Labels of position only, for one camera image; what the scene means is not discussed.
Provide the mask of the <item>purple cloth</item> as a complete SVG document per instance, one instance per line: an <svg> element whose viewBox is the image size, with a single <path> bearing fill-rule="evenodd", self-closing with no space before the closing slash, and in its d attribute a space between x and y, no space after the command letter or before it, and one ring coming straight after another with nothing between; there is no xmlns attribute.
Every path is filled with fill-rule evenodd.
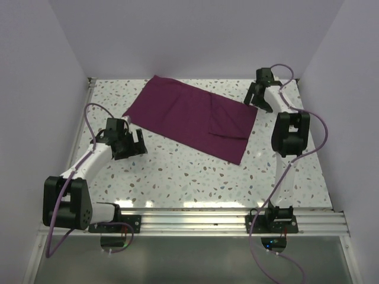
<svg viewBox="0 0 379 284"><path fill-rule="evenodd" d="M239 165L257 113L254 106L154 76L125 115L155 134Z"/></svg>

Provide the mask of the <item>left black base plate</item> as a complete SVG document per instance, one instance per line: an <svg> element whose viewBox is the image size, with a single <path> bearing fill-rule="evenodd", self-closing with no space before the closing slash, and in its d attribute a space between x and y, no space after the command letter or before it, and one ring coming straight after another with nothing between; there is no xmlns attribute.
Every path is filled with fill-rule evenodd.
<svg viewBox="0 0 379 284"><path fill-rule="evenodd" d="M131 233L131 230L134 230L134 233L138 234L140 232L141 224L141 215L120 215L110 222L91 224L88 231L90 233L121 234Z"/></svg>

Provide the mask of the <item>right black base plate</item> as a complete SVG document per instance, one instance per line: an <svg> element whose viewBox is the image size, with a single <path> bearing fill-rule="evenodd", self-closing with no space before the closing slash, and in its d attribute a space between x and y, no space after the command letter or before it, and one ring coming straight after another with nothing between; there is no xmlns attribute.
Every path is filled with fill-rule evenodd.
<svg viewBox="0 0 379 284"><path fill-rule="evenodd" d="M263 215L259 215L252 229L252 234L297 234L298 232L295 217L291 221L268 222Z"/></svg>

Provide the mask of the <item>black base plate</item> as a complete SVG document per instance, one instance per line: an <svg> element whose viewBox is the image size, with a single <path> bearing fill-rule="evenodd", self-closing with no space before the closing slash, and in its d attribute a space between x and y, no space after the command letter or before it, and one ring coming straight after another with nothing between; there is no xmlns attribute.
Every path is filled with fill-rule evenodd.
<svg viewBox="0 0 379 284"><path fill-rule="evenodd" d="M252 234L297 234L298 232L295 217L291 221L268 222L263 215L259 215L252 229Z"/></svg>
<svg viewBox="0 0 379 284"><path fill-rule="evenodd" d="M141 215L120 215L110 222L91 224L88 231L90 233L121 234L131 233L131 230L134 230L134 233L138 234L140 232L141 224Z"/></svg>

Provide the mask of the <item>aluminium front rail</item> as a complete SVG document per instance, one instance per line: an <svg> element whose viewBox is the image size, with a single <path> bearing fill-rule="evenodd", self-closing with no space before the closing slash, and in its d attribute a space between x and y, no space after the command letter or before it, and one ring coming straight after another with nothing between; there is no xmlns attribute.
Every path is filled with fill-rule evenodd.
<svg viewBox="0 0 379 284"><path fill-rule="evenodd" d="M248 223L246 208L216 209L153 209L127 208L124 216L140 215L139 236L188 236L188 237L246 237ZM299 209L294 210L299 232L302 236L349 236L349 228L343 213L331 210Z"/></svg>

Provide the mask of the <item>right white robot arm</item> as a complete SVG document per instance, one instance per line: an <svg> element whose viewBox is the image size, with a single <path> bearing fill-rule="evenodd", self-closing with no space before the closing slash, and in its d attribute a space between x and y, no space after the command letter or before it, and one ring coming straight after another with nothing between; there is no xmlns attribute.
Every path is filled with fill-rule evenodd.
<svg viewBox="0 0 379 284"><path fill-rule="evenodd" d="M280 88L279 82L253 82L244 99L246 105L277 115L271 136L276 157L275 192L268 199L263 213L249 213L245 218L255 234L298 232L293 208L296 158L308 145L310 115L298 112Z"/></svg>

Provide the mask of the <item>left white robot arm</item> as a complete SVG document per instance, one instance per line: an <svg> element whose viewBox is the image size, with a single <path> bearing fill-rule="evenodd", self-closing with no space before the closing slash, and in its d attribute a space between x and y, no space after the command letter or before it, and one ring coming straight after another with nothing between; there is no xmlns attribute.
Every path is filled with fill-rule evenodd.
<svg viewBox="0 0 379 284"><path fill-rule="evenodd" d="M127 130L101 130L71 168L59 176L48 177L44 182L43 224L76 230L102 224L109 232L119 231L123 225L120 207L95 202L89 186L110 161L147 153L142 129L137 129L136 135L134 140Z"/></svg>

